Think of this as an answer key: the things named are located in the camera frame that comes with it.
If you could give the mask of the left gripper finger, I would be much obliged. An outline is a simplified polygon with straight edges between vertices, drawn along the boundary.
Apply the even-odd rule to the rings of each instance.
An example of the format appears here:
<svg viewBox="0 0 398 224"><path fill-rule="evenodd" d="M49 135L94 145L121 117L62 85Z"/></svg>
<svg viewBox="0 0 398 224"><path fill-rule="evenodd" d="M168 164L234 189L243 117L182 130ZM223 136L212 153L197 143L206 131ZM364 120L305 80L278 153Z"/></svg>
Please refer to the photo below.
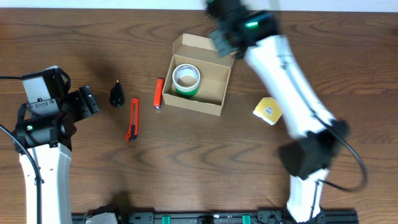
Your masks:
<svg viewBox="0 0 398 224"><path fill-rule="evenodd" d="M82 100L81 116L82 117L90 117L93 114L90 113L88 106L86 104L87 103L86 95L93 94L93 93L92 93L90 87L87 85L80 87L79 91L81 93L81 100Z"/></svg>
<svg viewBox="0 0 398 224"><path fill-rule="evenodd" d="M87 106L91 114L95 114L100 111L97 101L95 100L93 94L86 95Z"/></svg>

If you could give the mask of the green tape roll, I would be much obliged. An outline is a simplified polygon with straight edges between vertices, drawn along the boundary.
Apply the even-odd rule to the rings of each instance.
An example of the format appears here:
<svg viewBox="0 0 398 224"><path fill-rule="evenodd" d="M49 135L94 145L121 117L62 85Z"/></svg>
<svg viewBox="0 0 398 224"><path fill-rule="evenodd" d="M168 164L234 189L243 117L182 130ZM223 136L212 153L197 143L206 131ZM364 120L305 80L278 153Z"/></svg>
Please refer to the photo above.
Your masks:
<svg viewBox="0 0 398 224"><path fill-rule="evenodd" d="M179 95L193 97L199 90L201 73L196 66L184 63L174 69L172 81Z"/></svg>

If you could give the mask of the yellow sticky note pad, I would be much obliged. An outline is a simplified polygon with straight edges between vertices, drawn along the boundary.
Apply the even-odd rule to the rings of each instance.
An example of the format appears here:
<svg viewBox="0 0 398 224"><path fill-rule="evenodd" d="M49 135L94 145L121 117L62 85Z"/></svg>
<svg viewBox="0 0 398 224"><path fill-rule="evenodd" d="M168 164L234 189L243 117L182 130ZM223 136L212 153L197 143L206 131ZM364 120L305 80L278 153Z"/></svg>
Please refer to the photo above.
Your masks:
<svg viewBox="0 0 398 224"><path fill-rule="evenodd" d="M282 109L273 97L264 97L255 107L253 114L273 126L282 116Z"/></svg>

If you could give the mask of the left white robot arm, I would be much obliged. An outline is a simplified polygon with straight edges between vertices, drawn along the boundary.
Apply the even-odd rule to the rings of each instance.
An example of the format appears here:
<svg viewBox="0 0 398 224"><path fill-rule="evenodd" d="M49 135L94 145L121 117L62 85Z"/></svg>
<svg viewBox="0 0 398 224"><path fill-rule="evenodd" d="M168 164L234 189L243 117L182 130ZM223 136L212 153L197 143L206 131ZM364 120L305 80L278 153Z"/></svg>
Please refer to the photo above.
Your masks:
<svg viewBox="0 0 398 224"><path fill-rule="evenodd" d="M26 189L28 223L71 223L69 172L75 123L99 112L89 86L70 91L58 66L22 76L28 101L13 135Z"/></svg>

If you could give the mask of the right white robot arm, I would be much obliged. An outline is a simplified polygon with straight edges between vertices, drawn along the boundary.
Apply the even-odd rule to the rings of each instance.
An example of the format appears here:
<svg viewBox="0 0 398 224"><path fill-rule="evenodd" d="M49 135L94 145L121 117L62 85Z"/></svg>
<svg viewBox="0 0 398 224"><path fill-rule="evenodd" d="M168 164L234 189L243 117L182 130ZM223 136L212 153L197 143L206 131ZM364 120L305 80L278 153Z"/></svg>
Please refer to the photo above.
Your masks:
<svg viewBox="0 0 398 224"><path fill-rule="evenodd" d="M293 142L279 148L290 175L290 195L282 223L319 223L322 187L332 160L346 143L348 125L318 99L301 71L286 35L269 11L251 12L241 1L206 1L218 25L211 33L221 57L236 52L257 73L282 108Z"/></svg>

